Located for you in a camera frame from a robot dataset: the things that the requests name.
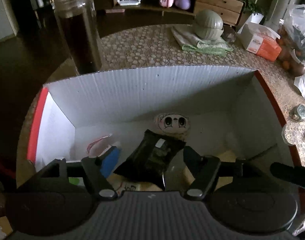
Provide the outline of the grey green round pot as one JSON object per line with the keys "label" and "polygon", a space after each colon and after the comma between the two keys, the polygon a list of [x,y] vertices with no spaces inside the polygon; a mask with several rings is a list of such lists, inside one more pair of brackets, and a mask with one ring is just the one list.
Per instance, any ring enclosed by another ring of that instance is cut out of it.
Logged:
{"label": "grey green round pot", "polygon": [[223,33],[223,20],[214,11],[204,9],[195,15],[193,31],[204,40],[217,40]]}

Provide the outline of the black foil snack packet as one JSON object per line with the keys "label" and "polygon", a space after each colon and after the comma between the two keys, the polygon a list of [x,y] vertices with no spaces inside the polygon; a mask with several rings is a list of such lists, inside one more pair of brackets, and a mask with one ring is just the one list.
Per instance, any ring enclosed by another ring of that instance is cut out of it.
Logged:
{"label": "black foil snack packet", "polygon": [[164,173],[186,142],[147,129],[139,146],[114,173],[133,183],[152,183],[165,190]]}

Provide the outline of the light blue case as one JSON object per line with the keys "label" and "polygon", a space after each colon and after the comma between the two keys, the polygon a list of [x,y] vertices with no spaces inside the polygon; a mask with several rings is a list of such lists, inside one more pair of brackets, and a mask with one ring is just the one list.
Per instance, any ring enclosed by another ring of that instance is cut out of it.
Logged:
{"label": "light blue case", "polygon": [[305,120],[305,106],[303,104],[298,104],[295,106],[291,113],[290,113],[291,119],[301,122]]}

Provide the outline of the dark glass jar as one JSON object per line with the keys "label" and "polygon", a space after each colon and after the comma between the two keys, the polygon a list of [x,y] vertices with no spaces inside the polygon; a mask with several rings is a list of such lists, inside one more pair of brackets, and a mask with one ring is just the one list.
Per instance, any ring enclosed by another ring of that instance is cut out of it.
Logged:
{"label": "dark glass jar", "polygon": [[55,0],[54,12],[77,72],[84,75],[99,71],[103,61],[92,0]]}

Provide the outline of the yellow round plush toy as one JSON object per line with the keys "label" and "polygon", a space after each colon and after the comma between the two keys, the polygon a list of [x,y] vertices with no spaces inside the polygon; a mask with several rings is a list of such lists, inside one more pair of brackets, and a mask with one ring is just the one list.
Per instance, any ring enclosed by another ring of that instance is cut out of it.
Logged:
{"label": "yellow round plush toy", "polygon": [[129,182],[124,177],[114,173],[107,178],[107,181],[119,196],[121,196],[124,191],[162,191],[162,189],[155,184]]}

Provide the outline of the purple gourd toy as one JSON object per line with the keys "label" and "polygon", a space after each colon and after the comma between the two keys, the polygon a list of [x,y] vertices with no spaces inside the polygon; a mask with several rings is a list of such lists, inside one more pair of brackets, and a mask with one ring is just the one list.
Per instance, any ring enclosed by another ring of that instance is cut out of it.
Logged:
{"label": "purple gourd toy", "polygon": [[190,0],[176,0],[175,5],[182,10],[188,10],[190,8]]}

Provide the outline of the lace tablecloth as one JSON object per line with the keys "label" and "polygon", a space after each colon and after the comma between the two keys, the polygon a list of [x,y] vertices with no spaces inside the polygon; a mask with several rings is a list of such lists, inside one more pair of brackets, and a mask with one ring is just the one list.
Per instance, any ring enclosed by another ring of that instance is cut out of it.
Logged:
{"label": "lace tablecloth", "polygon": [[[305,105],[305,100],[293,84],[294,77],[285,72],[281,64],[272,63],[245,51],[238,40],[232,44],[233,51],[228,52],[226,57],[183,51],[171,34],[170,25],[148,25],[127,29],[103,37],[102,42],[104,56],[108,64],[104,70],[182,64],[226,65],[258,69],[287,121],[286,135],[289,139],[288,142],[294,144],[298,151],[298,157],[295,157],[294,160],[305,166],[305,135],[303,134],[305,132],[305,121],[290,121],[289,116],[291,109],[300,103]],[[46,59],[52,60],[47,65],[50,68],[48,71],[50,74],[43,74],[44,81],[41,81],[38,88],[47,81],[57,81],[65,77],[76,76],[74,63],[69,57],[65,61],[59,60],[59,63],[55,63],[55,56],[47,56]],[[19,137],[16,163],[17,186],[23,184],[33,174],[32,164],[28,164],[28,161],[25,160],[33,112],[40,92],[33,93],[36,96],[29,107]],[[303,217],[304,220],[299,223],[295,234],[305,230],[305,211]]]}

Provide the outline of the pink small packet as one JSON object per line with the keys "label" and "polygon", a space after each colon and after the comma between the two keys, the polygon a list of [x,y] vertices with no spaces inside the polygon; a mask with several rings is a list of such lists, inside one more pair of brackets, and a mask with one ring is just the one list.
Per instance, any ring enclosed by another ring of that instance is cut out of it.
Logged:
{"label": "pink small packet", "polygon": [[104,155],[110,148],[116,147],[122,149],[120,141],[114,141],[112,134],[104,135],[99,139],[88,144],[86,153],[90,158],[100,157]]}

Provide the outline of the large clear plastic bag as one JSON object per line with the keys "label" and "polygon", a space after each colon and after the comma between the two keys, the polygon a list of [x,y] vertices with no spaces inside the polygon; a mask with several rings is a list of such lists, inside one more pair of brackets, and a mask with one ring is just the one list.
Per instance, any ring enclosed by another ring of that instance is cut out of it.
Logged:
{"label": "large clear plastic bag", "polygon": [[289,6],[284,19],[279,21],[277,43],[282,67],[293,76],[305,74],[305,4]]}

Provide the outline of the bagged sliced bread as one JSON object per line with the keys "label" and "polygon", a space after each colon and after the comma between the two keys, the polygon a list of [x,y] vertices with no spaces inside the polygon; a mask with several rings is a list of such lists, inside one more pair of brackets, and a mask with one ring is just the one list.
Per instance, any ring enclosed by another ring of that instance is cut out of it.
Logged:
{"label": "bagged sliced bread", "polygon": [[220,176],[217,180],[215,190],[228,185],[233,182],[234,178],[241,177],[244,173],[242,158],[236,156],[232,150],[227,150],[226,152],[220,153],[217,156],[224,163],[232,163],[233,165],[227,166],[228,171],[224,173],[224,170],[220,171]]}

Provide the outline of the red cardboard box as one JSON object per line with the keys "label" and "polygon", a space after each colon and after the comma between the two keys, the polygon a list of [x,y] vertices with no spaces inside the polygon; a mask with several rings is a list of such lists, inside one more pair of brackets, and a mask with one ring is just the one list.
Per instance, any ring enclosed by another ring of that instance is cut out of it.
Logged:
{"label": "red cardboard box", "polygon": [[149,129],[180,134],[200,154],[267,152],[264,171],[300,165],[289,123],[258,70],[164,66],[111,70],[45,84],[34,111],[27,158],[36,170],[54,159],[80,160],[113,142],[125,161]]}

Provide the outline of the orange tissue box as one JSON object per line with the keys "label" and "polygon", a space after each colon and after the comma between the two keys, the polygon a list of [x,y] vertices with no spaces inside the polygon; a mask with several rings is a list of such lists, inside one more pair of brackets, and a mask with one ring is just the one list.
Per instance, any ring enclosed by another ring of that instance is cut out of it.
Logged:
{"label": "orange tissue box", "polygon": [[280,35],[264,25],[245,23],[239,39],[245,50],[271,62],[274,62],[281,52],[281,46],[277,43]]}

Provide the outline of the green folded cloth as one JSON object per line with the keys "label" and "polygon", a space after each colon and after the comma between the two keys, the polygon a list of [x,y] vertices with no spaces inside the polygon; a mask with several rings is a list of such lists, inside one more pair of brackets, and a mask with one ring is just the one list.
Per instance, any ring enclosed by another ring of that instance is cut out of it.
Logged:
{"label": "green folded cloth", "polygon": [[193,32],[193,27],[191,25],[174,25],[170,30],[183,51],[220,56],[225,56],[227,52],[233,51],[232,46],[221,37],[216,40],[204,40],[199,38]]}

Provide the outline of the white paper bag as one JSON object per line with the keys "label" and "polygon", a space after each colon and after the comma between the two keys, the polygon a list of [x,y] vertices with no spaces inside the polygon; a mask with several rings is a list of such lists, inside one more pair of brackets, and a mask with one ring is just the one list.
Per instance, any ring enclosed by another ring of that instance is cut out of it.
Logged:
{"label": "white paper bag", "polygon": [[305,74],[295,77],[293,84],[299,90],[301,96],[305,99]]}

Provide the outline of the white plastic bag with items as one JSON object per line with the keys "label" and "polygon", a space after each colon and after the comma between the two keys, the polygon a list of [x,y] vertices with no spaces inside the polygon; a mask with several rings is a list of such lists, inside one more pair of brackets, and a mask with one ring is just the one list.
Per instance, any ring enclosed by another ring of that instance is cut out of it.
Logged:
{"label": "white plastic bag with items", "polygon": [[68,161],[66,163],[69,183],[79,187],[85,187],[85,171],[81,161]]}

